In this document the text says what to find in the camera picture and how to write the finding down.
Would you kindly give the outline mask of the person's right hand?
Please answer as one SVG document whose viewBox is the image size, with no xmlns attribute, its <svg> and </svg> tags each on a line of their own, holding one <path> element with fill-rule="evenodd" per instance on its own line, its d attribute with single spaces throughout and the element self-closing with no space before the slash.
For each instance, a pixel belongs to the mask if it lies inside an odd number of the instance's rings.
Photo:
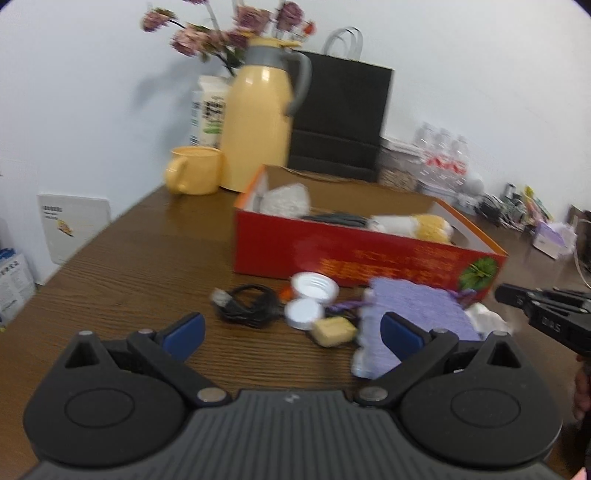
<svg viewBox="0 0 591 480">
<path fill-rule="evenodd" d="M 577 421 L 582 421 L 590 411 L 590 360 L 578 355 L 580 368 L 575 375 L 572 412 Z"/>
</svg>

